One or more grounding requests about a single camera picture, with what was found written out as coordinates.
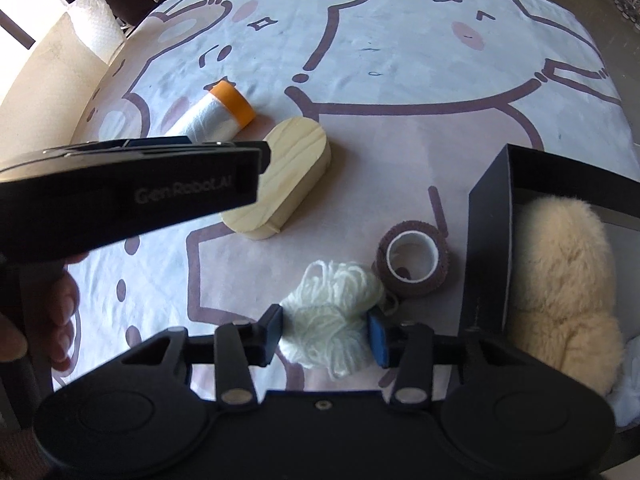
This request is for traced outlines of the person's left hand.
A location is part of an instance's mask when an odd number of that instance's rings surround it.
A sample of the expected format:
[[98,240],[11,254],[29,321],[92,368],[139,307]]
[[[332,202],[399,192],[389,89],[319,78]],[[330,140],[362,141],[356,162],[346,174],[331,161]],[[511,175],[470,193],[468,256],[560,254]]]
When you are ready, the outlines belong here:
[[87,257],[84,252],[34,266],[1,261],[1,362],[28,359],[42,394],[52,391],[54,370],[70,368],[80,292],[68,267]]

